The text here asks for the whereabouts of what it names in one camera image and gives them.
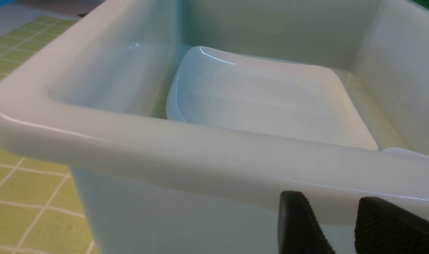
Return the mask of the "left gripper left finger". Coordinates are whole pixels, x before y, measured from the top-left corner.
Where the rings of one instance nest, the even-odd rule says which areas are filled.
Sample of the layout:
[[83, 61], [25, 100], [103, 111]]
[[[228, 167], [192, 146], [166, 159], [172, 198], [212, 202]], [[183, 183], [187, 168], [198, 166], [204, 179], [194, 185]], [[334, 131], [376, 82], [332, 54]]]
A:
[[308, 199], [301, 192], [283, 191], [278, 214], [280, 254], [334, 254]]

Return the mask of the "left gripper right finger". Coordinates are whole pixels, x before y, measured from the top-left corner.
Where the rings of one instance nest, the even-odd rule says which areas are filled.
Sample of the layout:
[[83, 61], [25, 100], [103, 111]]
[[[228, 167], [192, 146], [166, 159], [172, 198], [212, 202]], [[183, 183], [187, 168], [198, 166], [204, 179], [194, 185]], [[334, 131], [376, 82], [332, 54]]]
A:
[[360, 199], [354, 237], [358, 254], [429, 254], [429, 221], [378, 197]]

